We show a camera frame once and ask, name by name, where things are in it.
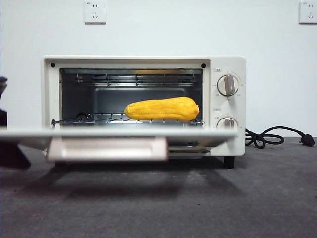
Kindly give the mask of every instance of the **corn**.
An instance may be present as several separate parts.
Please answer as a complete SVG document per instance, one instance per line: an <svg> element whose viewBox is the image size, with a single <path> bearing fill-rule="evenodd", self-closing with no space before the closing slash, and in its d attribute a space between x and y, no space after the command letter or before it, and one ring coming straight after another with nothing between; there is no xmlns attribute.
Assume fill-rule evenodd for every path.
<svg viewBox="0 0 317 238"><path fill-rule="evenodd" d="M131 103L124 109L131 119L174 119L188 121L199 113L198 105L188 97L153 99Z"/></svg>

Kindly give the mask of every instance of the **oven door handle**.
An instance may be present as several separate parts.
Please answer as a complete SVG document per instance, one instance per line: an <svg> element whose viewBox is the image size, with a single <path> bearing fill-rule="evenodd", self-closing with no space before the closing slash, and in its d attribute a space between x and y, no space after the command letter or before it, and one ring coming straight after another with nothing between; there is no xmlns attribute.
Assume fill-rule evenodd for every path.
<svg viewBox="0 0 317 238"><path fill-rule="evenodd" d="M55 137L48 161L166 161L165 137Z"/></svg>

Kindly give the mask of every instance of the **oven door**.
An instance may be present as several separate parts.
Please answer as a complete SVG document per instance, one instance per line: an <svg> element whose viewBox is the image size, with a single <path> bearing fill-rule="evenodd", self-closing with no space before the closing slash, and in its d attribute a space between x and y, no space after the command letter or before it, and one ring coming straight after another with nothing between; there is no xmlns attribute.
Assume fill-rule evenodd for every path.
<svg viewBox="0 0 317 238"><path fill-rule="evenodd" d="M204 128L0 129L0 141L43 150L48 161L162 161L170 156L211 155L237 136L235 130Z"/></svg>

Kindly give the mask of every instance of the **timer knob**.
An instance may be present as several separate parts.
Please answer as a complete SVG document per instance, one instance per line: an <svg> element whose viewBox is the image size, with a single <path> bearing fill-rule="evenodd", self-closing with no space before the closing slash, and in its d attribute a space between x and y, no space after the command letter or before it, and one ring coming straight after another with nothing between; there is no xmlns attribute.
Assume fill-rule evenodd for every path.
<svg viewBox="0 0 317 238"><path fill-rule="evenodd" d="M237 129L238 124L237 122L232 118L223 118L221 119L218 124L217 128L223 128L223 129Z"/></svg>
<svg viewBox="0 0 317 238"><path fill-rule="evenodd" d="M238 91L239 81L232 74L225 75L218 80L218 91L224 96L232 96Z"/></svg>

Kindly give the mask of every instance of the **white wall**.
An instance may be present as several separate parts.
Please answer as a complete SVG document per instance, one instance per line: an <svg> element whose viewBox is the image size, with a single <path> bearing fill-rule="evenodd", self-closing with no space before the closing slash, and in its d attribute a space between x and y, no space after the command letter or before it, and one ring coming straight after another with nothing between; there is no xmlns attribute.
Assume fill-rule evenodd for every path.
<svg viewBox="0 0 317 238"><path fill-rule="evenodd" d="M317 136L317 26L298 24L298 3L107 0L107 25L86 26L83 0L1 0L9 126L41 126L43 55L238 54L247 59L247 128Z"/></svg>

